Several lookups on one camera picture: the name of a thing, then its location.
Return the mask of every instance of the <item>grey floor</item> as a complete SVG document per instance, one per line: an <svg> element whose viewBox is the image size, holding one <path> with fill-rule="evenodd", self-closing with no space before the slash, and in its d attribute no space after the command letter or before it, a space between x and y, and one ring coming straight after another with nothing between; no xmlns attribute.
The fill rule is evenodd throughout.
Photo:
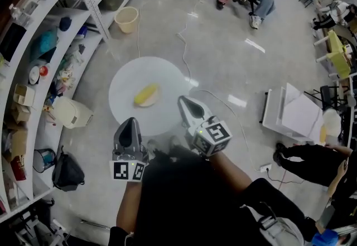
<svg viewBox="0 0 357 246"><path fill-rule="evenodd" d="M230 104L238 115L247 137L249 152L242 130L230 110L210 94L191 92L191 96L205 102L211 111L225 120L233 133L233 140L224 151L227 156L252 179L266 173L254 170L271 163L277 140L292 141L262 127L259 120L264 106L264 92L269 88L293 84L300 90L311 90L330 83L327 71L315 58L323 51L313 46L309 21L313 9L304 9L298 0L276 0L276 10L267 17L258 31L248 23L248 10L230 1L222 11L215 8L216 0L132 0L129 5L141 8L139 46L141 56L162 57L175 64L185 76L188 70L182 61L185 45L175 35L182 31L187 40L186 60L192 78L199 84L195 89L207 89L227 102L232 95L246 106ZM113 134L119 124L109 109L108 90L116 72L138 56L137 33L124 35L113 24L114 57L101 44L91 59L79 83L75 100L94 111L86 128L64 130L62 144L78 160L85 173L85 185L74 192L56 190L58 218L75 215L96 223L113 226L123 196L125 183L113 182L109 163L113 149ZM245 42L249 39L265 49L262 52ZM167 144L171 133L183 133L177 128L156 139ZM273 163L271 178L284 181L302 180ZM326 189L319 185L283 184L275 187L295 202L308 216L319 218L326 205ZM106 244L109 234L95 229L83 229L82 237Z"/></svg>

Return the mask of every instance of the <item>black shirt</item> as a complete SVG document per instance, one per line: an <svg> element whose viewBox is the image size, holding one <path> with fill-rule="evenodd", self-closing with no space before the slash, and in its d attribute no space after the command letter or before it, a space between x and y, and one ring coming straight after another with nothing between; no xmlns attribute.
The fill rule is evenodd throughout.
<svg viewBox="0 0 357 246"><path fill-rule="evenodd" d="M127 233L110 231L109 246ZM143 177L134 238L127 245L269 245L248 209L211 165L197 157L165 166L150 164Z"/></svg>
<svg viewBox="0 0 357 246"><path fill-rule="evenodd" d="M357 190L357 151L349 157L348 169L337 185L334 199L348 198Z"/></svg>

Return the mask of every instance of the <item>white table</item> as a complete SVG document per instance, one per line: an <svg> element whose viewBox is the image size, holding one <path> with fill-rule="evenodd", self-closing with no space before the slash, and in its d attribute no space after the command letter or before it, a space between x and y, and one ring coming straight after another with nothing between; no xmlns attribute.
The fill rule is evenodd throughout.
<svg viewBox="0 0 357 246"><path fill-rule="evenodd" d="M263 126L299 142L320 142L322 109L291 84L269 90Z"/></svg>
<svg viewBox="0 0 357 246"><path fill-rule="evenodd" d="M134 97L152 83L160 86L159 100L150 107L136 106ZM118 123L135 117L143 136L155 136L182 122L177 99L189 91L189 82L175 65L159 57L145 56L118 70L110 84L109 105Z"/></svg>

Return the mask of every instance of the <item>black shoe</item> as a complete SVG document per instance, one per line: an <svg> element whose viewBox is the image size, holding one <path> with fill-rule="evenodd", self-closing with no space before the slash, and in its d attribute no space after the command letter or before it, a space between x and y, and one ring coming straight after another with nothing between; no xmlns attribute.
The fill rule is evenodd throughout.
<svg viewBox="0 0 357 246"><path fill-rule="evenodd" d="M275 151L274 155L273 155L273 160L275 163L277 163L277 165L279 167L281 167L281 160L282 160L283 156L281 155L280 152Z"/></svg>
<svg viewBox="0 0 357 246"><path fill-rule="evenodd" d="M275 151L283 152L286 149L285 145L282 142L277 142L275 145Z"/></svg>
<svg viewBox="0 0 357 246"><path fill-rule="evenodd" d="M217 6L216 7L217 7L218 10L222 10L224 8L224 3L222 3L222 2L217 0Z"/></svg>

